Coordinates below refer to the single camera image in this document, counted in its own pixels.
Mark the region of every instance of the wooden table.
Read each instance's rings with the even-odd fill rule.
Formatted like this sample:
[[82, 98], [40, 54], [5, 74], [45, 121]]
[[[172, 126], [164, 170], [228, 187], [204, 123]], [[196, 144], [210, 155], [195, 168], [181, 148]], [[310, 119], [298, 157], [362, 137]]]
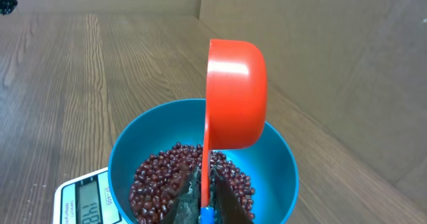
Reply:
[[[50, 223], [55, 189], [106, 167], [132, 119], [203, 97], [215, 36], [194, 17], [0, 17], [0, 223]], [[427, 223], [274, 83], [268, 121], [299, 167], [290, 223]]]

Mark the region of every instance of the scoop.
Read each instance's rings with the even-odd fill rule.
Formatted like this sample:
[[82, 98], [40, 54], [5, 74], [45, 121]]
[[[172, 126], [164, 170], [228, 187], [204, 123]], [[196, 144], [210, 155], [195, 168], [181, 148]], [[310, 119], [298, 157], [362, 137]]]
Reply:
[[201, 166], [202, 223], [203, 208], [209, 203], [210, 150], [253, 145], [264, 129], [266, 106], [267, 75], [261, 51], [245, 41], [212, 39]]

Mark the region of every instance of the white kitchen scale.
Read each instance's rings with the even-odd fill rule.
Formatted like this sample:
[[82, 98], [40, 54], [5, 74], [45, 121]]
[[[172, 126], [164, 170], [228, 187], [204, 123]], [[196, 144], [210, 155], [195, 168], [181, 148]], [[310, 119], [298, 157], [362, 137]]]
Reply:
[[53, 224], [127, 224], [108, 186], [108, 167], [67, 181], [55, 192]]

